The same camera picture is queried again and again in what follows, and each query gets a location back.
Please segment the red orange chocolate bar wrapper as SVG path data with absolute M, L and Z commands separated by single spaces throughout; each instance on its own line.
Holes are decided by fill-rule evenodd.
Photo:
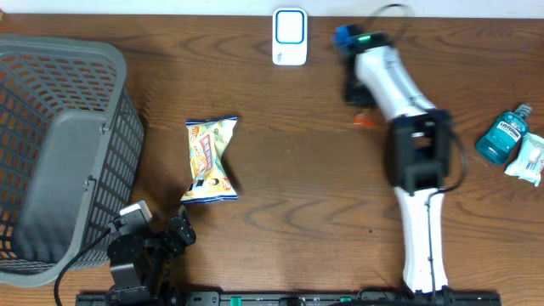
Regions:
M 371 119 L 371 114 L 367 111 L 362 111 L 354 116 L 354 125 L 357 128 L 375 130 L 377 124 Z

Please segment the yellow snack chips bag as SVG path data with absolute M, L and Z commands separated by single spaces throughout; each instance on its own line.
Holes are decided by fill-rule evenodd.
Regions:
M 180 199 L 182 204 L 237 199 L 221 162 L 237 122 L 237 116 L 186 122 L 192 183 Z

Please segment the blue mouthwash bottle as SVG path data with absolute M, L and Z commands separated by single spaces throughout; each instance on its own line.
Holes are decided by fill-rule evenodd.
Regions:
M 529 132 L 529 105 L 521 104 L 496 118 L 490 130 L 476 143 L 476 150 L 495 165 L 504 164 L 517 143 Z

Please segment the mint green wipes pack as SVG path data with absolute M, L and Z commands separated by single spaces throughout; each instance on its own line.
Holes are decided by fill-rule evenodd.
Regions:
M 533 133 L 523 137 L 518 156 L 506 168 L 505 174 L 532 183 L 538 187 L 543 169 L 543 138 Z

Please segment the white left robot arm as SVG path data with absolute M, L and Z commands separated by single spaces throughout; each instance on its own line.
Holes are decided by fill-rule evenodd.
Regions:
M 185 304 L 169 276 L 171 261 L 196 243 L 185 207 L 160 232 L 150 228 L 150 215 L 141 208 L 122 213 L 110 227 L 118 237 L 107 249 L 114 285 L 105 295 L 105 304 Z

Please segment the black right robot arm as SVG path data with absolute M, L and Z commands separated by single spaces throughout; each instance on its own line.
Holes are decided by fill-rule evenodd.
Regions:
M 387 35 L 343 25 L 332 41 L 347 68 L 345 99 L 378 108 L 388 125 L 383 165 L 401 211 L 403 282 L 414 295 L 436 293 L 448 285 L 441 213 L 450 165 L 450 113 L 420 91 Z

